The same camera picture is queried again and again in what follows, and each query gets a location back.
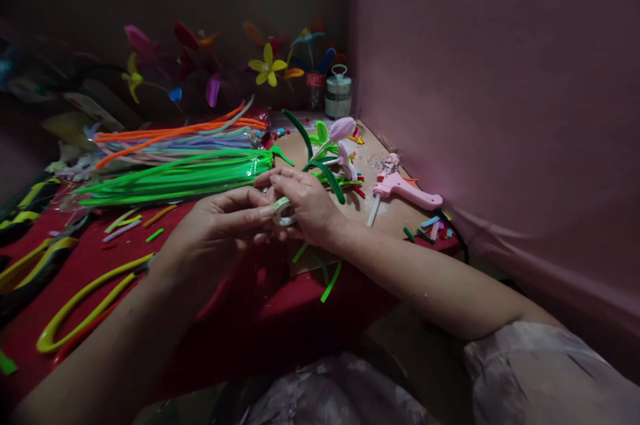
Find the left hand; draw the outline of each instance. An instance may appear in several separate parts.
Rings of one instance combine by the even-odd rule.
[[[263,241],[263,231],[273,227],[272,203],[253,187],[200,200],[171,233],[149,277],[185,285],[206,302],[254,241]]]

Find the fingernail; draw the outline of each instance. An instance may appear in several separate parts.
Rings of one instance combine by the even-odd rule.
[[[271,205],[267,205],[266,207],[260,208],[260,216],[272,216],[273,215],[273,207]]]

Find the pink wall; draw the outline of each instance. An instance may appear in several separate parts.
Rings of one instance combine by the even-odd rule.
[[[362,119],[472,250],[640,380],[640,1],[351,13]]]

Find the bundle of pipe cleaners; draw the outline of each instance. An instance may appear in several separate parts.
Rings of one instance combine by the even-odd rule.
[[[80,200],[85,207],[162,203],[211,195],[252,184],[255,177],[273,167],[274,154],[293,165],[280,147],[268,151],[222,150],[128,173],[75,193],[91,194]]]
[[[267,125],[243,115],[253,104],[245,105],[210,122],[176,129],[157,129],[121,133],[97,133],[92,138],[106,154],[96,167],[102,169],[114,159],[143,165],[162,165],[203,152],[224,149],[252,149],[260,143]]]

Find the pink glue gun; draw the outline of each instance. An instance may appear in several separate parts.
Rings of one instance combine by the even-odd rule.
[[[408,184],[398,171],[399,165],[400,157],[398,157],[398,154],[391,153],[385,159],[382,170],[377,176],[377,183],[373,186],[373,194],[376,197],[367,226],[373,224],[380,197],[387,199],[393,193],[428,211],[435,210],[442,205],[442,197],[439,195],[428,194]]]

